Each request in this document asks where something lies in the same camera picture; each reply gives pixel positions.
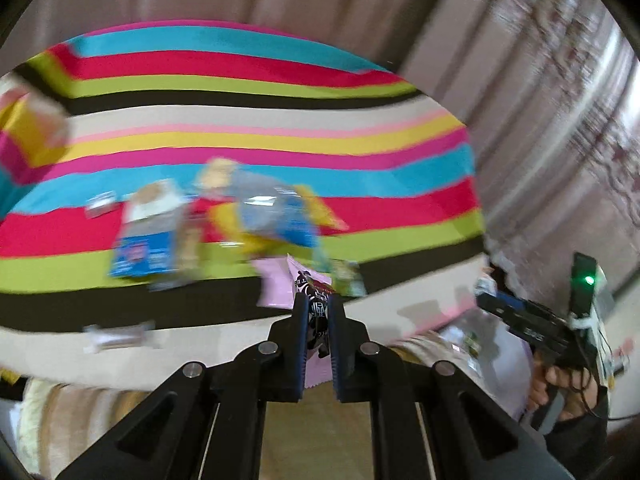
curtain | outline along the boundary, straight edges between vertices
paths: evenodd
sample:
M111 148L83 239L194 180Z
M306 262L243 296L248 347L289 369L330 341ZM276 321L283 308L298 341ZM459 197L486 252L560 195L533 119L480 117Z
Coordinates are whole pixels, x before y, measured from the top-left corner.
M519 295L566 304L572 253L615 288L640 254L638 59L600 0L34 0L0 73L145 20L233 20L397 70L468 125L487 247Z

